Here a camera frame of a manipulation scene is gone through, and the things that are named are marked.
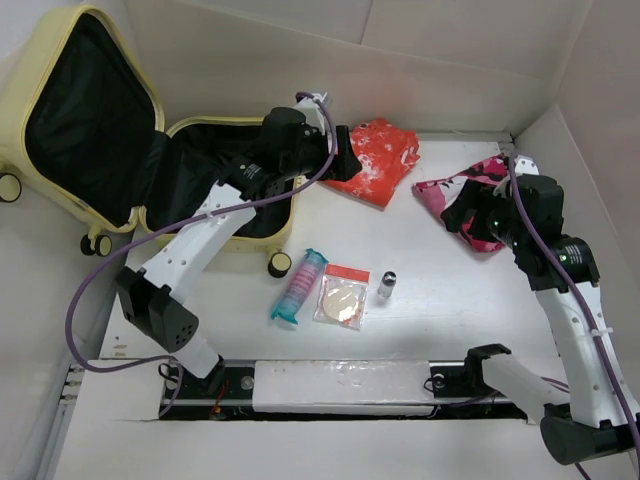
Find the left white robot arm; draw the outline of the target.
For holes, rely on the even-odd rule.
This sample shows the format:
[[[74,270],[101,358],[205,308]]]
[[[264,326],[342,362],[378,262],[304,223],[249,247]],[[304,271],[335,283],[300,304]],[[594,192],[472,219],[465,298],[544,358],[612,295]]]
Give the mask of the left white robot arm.
[[[292,179],[345,182],[362,169],[348,128],[324,119],[311,100],[272,109],[257,137],[221,160],[200,206],[169,227],[174,236],[163,249],[116,277],[124,318],[189,373],[188,384],[201,396],[216,394],[224,374],[223,358],[184,305],[204,268],[259,208],[286,197]]]

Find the pink camouflage garment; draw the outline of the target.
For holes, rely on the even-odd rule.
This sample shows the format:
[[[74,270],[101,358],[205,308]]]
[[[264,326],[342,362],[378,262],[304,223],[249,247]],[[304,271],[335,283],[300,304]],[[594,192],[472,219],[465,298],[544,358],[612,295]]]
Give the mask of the pink camouflage garment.
[[[416,182],[411,186],[411,191],[434,218],[441,220],[441,214],[457,199],[468,179],[495,187],[508,175],[507,162],[507,157],[502,154],[492,156],[453,176]],[[504,247],[499,241],[479,240],[471,236],[471,220],[463,223],[463,230],[457,233],[457,237],[473,251],[492,254]]]

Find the blue pink cosmetic tube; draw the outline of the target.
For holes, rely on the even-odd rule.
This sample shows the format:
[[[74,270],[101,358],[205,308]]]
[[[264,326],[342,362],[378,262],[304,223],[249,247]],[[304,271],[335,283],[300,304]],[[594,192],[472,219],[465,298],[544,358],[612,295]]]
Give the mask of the blue pink cosmetic tube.
[[[284,293],[276,302],[270,318],[298,324],[296,314],[308,298],[328,260],[318,251],[308,248]]]

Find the small clear bottle black cap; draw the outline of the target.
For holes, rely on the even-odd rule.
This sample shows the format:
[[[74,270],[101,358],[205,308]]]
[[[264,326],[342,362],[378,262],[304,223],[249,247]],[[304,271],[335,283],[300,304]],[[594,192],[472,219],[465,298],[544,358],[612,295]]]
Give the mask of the small clear bottle black cap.
[[[381,278],[378,295],[382,298],[390,298],[397,284],[397,275],[393,271],[386,271]]]

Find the yellow hard-shell suitcase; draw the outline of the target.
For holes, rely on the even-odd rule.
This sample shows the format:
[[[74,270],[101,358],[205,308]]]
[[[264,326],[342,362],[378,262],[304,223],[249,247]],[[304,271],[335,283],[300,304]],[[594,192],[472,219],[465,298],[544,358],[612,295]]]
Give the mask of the yellow hard-shell suitcase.
[[[167,125],[163,106],[101,9],[45,13],[1,93],[1,163],[87,226],[81,252],[111,235],[190,217],[228,166],[265,176],[293,152],[272,118],[196,116]]]

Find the orange white garment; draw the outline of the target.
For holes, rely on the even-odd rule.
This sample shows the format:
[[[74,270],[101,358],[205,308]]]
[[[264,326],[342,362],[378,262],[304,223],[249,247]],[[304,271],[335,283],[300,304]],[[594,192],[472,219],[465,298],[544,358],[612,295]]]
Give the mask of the orange white garment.
[[[350,137],[362,170],[347,182],[327,180],[324,185],[384,209],[420,159],[417,133],[378,118],[357,126]]]

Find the clear bag of cotton pads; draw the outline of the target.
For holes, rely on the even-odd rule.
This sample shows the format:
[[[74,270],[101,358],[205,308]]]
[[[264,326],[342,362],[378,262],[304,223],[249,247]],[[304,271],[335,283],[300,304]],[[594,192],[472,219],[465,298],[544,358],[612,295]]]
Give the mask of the clear bag of cotton pads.
[[[359,331],[370,272],[329,263],[321,279],[313,320]]]

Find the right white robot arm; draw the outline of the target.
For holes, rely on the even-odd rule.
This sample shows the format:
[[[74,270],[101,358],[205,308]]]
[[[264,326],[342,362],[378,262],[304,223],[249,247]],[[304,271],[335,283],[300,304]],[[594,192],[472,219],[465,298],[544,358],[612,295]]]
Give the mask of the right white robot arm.
[[[600,275],[588,244],[563,233],[563,189],[552,178],[508,176],[497,185],[447,181],[441,218],[452,233],[499,241],[514,254],[550,325],[566,384],[534,374],[505,346],[470,349],[462,381],[497,391],[538,424],[562,465],[639,449],[639,403],[624,382],[603,318]]]

